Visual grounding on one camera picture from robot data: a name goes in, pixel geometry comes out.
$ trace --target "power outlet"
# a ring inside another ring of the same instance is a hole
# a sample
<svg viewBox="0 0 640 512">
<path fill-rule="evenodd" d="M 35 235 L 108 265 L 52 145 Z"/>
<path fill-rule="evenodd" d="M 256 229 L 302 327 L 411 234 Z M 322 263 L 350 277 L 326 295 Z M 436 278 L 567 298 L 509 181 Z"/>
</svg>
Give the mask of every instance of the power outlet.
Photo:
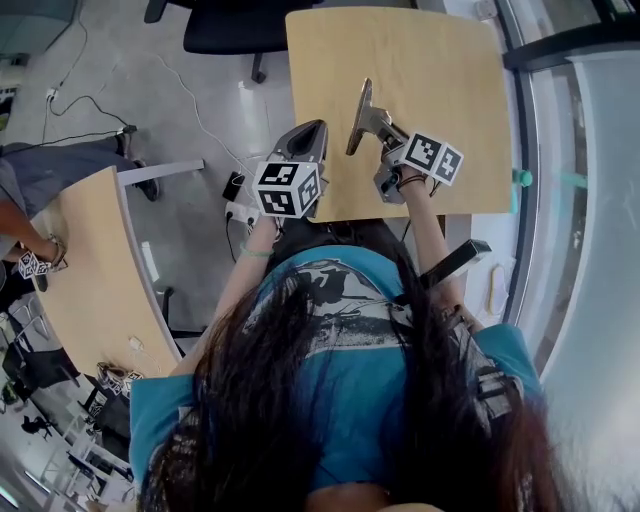
<svg viewBox="0 0 640 512">
<path fill-rule="evenodd" d="M 47 90 L 47 101 L 53 101 L 58 98 L 58 89 L 51 87 Z"/>
<path fill-rule="evenodd" d="M 257 208 L 234 203 L 233 201 L 227 202 L 224 208 L 225 217 L 229 212 L 231 212 L 231 220 L 236 220 L 243 224 L 249 224 L 249 219 L 251 219 L 251 224 L 255 225 L 258 222 L 258 217 L 260 217 L 260 211 Z"/>
</svg>

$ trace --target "floor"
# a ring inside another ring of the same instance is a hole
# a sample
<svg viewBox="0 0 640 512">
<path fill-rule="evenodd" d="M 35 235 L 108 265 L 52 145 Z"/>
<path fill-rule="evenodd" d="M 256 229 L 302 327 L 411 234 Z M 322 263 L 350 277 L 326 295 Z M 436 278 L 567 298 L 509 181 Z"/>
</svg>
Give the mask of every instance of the floor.
<svg viewBox="0 0 640 512">
<path fill-rule="evenodd" d="M 361 3 L 408 6 L 406 0 L 330 0 L 323 6 Z M 201 328 L 209 322 L 233 265 L 221 193 L 240 166 L 199 127 L 191 96 L 166 66 L 193 91 L 202 125 L 252 169 L 294 126 L 288 57 L 285 52 L 265 55 L 267 80 L 258 86 L 249 79 L 251 56 L 185 53 L 182 37 L 189 11 L 169 5 L 159 23 L 146 25 L 146 4 L 85 0 L 81 20 L 88 29 L 86 49 L 60 87 L 53 108 L 61 112 L 79 96 L 91 95 L 103 109 L 138 127 L 132 143 L 135 157 L 149 164 L 205 160 L 203 172 L 164 178 L 162 198 L 156 203 L 146 201 L 137 189 L 128 191 L 138 241 L 151 255 L 149 266 L 157 270 L 150 268 L 154 286 L 158 292 L 167 286 L 175 289 L 171 326 Z M 76 22 L 44 55 L 31 60 L 5 143 L 42 142 L 47 90 L 58 87 L 83 41 Z M 81 100 L 63 117 L 48 116 L 45 138 L 115 130 L 120 125 Z M 242 226 L 232 222 L 230 234 L 237 251 L 245 236 Z"/>
</svg>

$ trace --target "wooden desk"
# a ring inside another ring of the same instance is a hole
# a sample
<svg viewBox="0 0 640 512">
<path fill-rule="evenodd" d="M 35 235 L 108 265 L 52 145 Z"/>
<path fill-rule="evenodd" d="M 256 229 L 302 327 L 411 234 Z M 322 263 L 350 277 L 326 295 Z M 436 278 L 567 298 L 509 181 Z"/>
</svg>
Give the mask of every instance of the wooden desk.
<svg viewBox="0 0 640 512">
<path fill-rule="evenodd" d="M 47 275 L 49 289 L 38 298 L 76 368 L 89 375 L 106 361 L 155 377 L 180 360 L 133 235 L 123 184 L 131 176 L 100 171 L 63 191 L 38 219 L 67 244 L 69 264 Z M 134 354 L 131 337 L 146 354 Z"/>
<path fill-rule="evenodd" d="M 453 187 L 435 196 L 438 214 L 508 212 L 511 148 L 502 59 L 481 22 L 412 9 L 341 7 L 287 16 L 296 122 L 329 127 L 329 186 L 316 220 L 402 217 L 373 184 L 381 145 L 365 135 L 354 156 L 347 140 L 366 77 L 373 103 L 406 132 L 451 143 L 465 160 Z"/>
</svg>

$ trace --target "blue t-shirt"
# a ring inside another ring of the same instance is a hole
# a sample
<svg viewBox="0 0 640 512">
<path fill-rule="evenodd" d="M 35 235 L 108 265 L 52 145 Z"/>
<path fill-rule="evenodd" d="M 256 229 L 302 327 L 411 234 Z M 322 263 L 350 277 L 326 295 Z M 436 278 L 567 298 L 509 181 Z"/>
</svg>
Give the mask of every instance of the blue t-shirt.
<svg viewBox="0 0 640 512">
<path fill-rule="evenodd" d="M 399 428 L 398 404 L 406 379 L 403 352 L 389 315 L 400 328 L 411 326 L 410 309 L 391 303 L 402 293 L 397 268 L 361 247 L 303 251 L 267 276 L 249 323 L 260 314 L 261 301 L 268 300 L 273 283 L 291 266 L 312 287 L 317 322 L 300 368 L 300 399 L 311 400 L 316 386 L 320 394 L 331 393 L 329 409 L 316 416 L 326 425 L 326 434 L 310 491 L 346 482 L 384 485 L 390 475 L 379 446 L 380 431 L 383 418 L 385 429 Z M 527 395 L 541 393 L 519 329 L 496 325 L 473 338 L 500 370 L 520 378 Z M 190 375 L 133 382 L 130 461 L 136 480 L 144 478 L 154 451 L 179 421 L 180 410 L 192 405 L 192 384 Z"/>
</svg>

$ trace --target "power strip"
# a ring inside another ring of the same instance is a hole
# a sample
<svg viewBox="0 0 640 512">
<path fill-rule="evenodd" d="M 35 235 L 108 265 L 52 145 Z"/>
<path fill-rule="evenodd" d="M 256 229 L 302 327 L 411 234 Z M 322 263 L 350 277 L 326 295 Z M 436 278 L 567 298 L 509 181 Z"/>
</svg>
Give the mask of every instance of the power strip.
<svg viewBox="0 0 640 512">
<path fill-rule="evenodd" d="M 234 203 L 233 201 L 227 201 L 227 205 L 224 208 L 225 217 L 228 213 L 231 213 L 231 220 L 253 226 L 255 226 L 256 222 L 258 222 L 258 217 L 260 217 L 260 211 L 257 208 Z"/>
</svg>

